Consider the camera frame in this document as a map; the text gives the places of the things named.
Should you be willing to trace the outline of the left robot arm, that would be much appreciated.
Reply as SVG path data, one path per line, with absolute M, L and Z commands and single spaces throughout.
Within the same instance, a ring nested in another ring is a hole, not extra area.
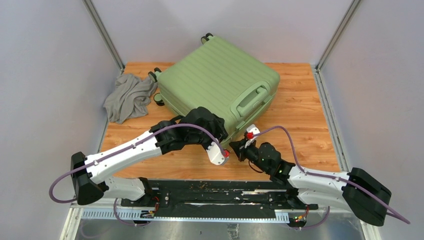
M 138 137 L 107 151 L 91 155 L 74 153 L 70 176 L 75 200 L 79 205 L 89 205 L 102 198 L 118 198 L 149 206 L 153 193 L 146 178 L 120 178 L 114 174 L 187 145 L 202 146 L 212 164 L 223 165 L 229 156 L 222 145 L 227 137 L 225 120 L 200 106 L 185 116 L 162 120 Z

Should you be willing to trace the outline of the green suitcase blue lining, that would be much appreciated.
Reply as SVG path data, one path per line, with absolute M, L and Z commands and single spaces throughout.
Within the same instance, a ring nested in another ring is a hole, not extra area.
M 280 75 L 229 41 L 213 36 L 162 71 L 158 87 L 165 106 L 185 116 L 204 107 L 225 120 L 226 148 L 271 105 Z

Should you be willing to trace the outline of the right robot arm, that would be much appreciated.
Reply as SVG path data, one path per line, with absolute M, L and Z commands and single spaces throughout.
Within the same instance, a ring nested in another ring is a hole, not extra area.
M 328 172 L 299 167 L 281 157 L 269 142 L 260 146 L 247 145 L 247 140 L 233 141 L 229 146 L 238 160 L 248 160 L 271 182 L 288 190 L 286 204 L 292 209 L 301 205 L 326 205 L 353 213 L 363 222 L 382 227 L 387 216 L 385 205 L 390 203 L 391 191 L 365 170 Z

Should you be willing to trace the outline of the green suitcase wheel front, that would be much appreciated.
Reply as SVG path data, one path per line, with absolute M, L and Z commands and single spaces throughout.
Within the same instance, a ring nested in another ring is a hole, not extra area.
M 163 97 L 162 97 L 160 92 L 156 93 L 153 96 L 153 100 L 154 100 L 154 102 L 156 103 L 157 106 L 162 107 L 162 106 L 165 105 L 165 102 L 164 102 Z

